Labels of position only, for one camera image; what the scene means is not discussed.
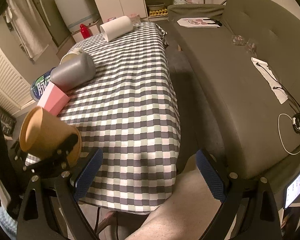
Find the smartphone lit screen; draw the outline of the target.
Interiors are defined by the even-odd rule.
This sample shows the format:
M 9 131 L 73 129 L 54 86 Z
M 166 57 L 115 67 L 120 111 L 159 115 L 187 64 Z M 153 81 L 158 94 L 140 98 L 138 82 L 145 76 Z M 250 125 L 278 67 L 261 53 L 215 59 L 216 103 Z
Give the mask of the smartphone lit screen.
M 287 209 L 292 202 L 299 196 L 300 194 L 300 172 L 294 178 L 294 180 L 288 184 L 285 190 L 285 198 L 283 202 L 283 208 Z

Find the pink cup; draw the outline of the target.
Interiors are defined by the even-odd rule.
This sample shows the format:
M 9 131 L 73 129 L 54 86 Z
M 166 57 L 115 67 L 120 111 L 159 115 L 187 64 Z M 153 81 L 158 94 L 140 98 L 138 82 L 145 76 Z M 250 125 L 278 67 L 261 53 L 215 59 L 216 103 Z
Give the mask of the pink cup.
M 57 116 L 69 100 L 70 98 L 50 81 L 38 101 L 37 106 L 42 107 L 50 114 Z

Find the brown paper cup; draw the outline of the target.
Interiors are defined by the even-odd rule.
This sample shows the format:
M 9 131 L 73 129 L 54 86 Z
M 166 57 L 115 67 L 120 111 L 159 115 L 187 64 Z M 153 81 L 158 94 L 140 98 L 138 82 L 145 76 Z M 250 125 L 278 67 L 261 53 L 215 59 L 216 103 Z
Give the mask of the brown paper cup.
M 78 141 L 67 156 L 70 167 L 76 165 L 81 155 L 82 139 L 78 129 L 66 124 L 42 107 L 36 106 L 23 121 L 19 143 L 23 152 L 44 160 L 50 157 L 57 147 L 72 134 L 78 136 Z

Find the green label bottle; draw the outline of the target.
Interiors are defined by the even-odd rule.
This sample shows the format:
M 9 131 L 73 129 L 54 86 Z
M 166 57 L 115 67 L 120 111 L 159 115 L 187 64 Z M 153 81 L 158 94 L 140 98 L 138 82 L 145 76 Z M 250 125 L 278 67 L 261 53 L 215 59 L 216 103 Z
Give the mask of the green label bottle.
M 32 85 L 30 87 L 30 95 L 34 101 L 38 102 L 40 100 L 40 98 L 42 97 L 42 94 L 44 93 L 47 85 L 50 82 L 50 76 L 51 76 L 51 72 L 53 70 L 54 70 L 54 67 L 51 70 L 44 73 L 43 75 L 41 75 L 40 77 L 38 77 L 32 83 Z

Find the grey-green sofa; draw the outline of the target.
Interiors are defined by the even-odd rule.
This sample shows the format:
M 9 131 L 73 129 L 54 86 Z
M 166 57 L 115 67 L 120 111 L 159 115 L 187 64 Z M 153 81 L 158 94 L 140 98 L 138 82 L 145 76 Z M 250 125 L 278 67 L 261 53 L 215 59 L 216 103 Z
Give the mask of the grey-green sofa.
M 186 28 L 181 18 L 207 17 L 220 28 Z M 268 179 L 278 208 L 300 172 L 300 20 L 271 0 L 168 7 L 172 31 L 187 56 L 217 121 L 224 149 L 217 154 L 242 178 Z M 235 46 L 232 35 L 257 42 L 256 55 Z M 288 100 L 282 105 L 251 57 L 267 62 Z

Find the white towel hanging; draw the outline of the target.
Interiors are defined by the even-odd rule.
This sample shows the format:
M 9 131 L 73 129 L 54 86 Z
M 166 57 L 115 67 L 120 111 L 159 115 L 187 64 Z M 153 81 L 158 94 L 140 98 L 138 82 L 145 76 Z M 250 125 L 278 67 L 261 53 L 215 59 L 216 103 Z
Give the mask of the white towel hanging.
M 36 60 L 47 49 L 52 36 L 32 0 L 6 0 L 12 25 L 29 58 Z

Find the clear plastic wrapper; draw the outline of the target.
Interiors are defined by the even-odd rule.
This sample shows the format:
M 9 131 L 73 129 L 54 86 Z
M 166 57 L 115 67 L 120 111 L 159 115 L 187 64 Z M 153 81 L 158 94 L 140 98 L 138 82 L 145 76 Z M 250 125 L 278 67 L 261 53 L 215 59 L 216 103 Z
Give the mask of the clear plastic wrapper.
M 254 39 L 246 39 L 241 35 L 232 35 L 231 41 L 235 46 L 242 46 L 248 53 L 256 55 L 257 42 Z

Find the white paper sheet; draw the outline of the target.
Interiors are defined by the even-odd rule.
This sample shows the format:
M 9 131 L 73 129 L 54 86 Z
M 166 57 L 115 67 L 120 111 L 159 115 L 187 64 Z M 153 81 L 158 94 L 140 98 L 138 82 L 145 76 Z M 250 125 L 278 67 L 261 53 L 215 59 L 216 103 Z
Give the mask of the white paper sheet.
M 279 83 L 273 72 L 270 70 L 268 63 L 255 57 L 251 57 L 251 61 L 263 78 L 268 82 L 279 103 L 281 105 L 285 103 L 288 100 L 288 95 L 283 90 L 282 85 Z

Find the cream paper cup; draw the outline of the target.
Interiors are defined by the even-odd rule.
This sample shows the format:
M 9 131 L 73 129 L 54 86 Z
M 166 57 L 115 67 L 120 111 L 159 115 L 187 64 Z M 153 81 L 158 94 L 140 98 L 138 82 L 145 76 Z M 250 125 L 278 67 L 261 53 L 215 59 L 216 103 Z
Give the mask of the cream paper cup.
M 72 51 L 65 54 L 62 58 L 59 64 L 63 64 L 66 61 L 69 61 L 75 57 L 78 57 L 79 55 L 82 55 L 84 53 L 84 50 L 81 48 L 75 48 Z

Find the red bottle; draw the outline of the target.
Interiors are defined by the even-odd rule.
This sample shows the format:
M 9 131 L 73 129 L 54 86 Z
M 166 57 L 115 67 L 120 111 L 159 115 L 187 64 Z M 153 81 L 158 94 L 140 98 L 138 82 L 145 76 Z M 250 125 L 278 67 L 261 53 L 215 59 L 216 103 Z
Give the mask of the red bottle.
M 91 36 L 91 33 L 90 33 L 88 27 L 84 24 L 80 24 L 80 32 L 84 39 L 89 38 Z

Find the white washing machine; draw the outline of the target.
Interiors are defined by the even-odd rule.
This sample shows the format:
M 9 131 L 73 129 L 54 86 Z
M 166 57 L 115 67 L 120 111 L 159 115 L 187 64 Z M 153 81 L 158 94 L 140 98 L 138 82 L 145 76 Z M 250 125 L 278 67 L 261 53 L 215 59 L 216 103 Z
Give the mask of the white washing machine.
M 89 26 L 100 15 L 94 0 L 55 0 L 59 13 L 71 33 L 80 30 L 80 25 Z

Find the checkered tablecloth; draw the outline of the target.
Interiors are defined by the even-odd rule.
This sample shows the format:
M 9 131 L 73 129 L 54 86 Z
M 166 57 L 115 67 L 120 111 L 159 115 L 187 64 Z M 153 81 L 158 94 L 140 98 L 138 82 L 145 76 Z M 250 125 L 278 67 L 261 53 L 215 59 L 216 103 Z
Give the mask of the checkered tablecloth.
M 96 67 L 58 114 L 77 127 L 83 155 L 103 151 L 84 203 L 146 215 L 172 194 L 181 132 L 165 37 L 159 25 L 141 22 L 110 42 L 97 34 L 71 48 Z

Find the grey plastic cup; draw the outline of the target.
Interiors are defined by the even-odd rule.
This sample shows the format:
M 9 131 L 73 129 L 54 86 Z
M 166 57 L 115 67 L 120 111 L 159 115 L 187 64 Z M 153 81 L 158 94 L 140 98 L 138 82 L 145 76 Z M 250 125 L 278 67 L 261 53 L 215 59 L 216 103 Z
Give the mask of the grey plastic cup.
M 64 92 L 91 80 L 96 73 L 93 58 L 86 53 L 76 55 L 54 68 L 50 81 Z

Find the white cabinet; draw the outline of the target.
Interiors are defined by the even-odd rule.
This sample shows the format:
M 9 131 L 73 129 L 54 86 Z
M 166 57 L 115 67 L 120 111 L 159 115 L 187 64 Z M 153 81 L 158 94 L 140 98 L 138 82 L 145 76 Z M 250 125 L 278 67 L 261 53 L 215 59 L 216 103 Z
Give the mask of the white cabinet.
M 94 0 L 104 23 L 121 16 L 138 15 L 148 21 L 145 0 Z

